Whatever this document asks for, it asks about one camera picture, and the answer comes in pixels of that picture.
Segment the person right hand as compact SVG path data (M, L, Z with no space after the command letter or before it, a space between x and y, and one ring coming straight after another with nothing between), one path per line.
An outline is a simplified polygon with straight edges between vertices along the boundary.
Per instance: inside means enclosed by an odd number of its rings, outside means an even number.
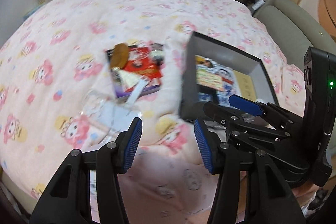
M319 190L321 187L314 184L312 181L308 180L305 184L302 186L299 186L297 188L293 188L291 191L293 192L294 196L304 197L304 196L312 196L317 190Z

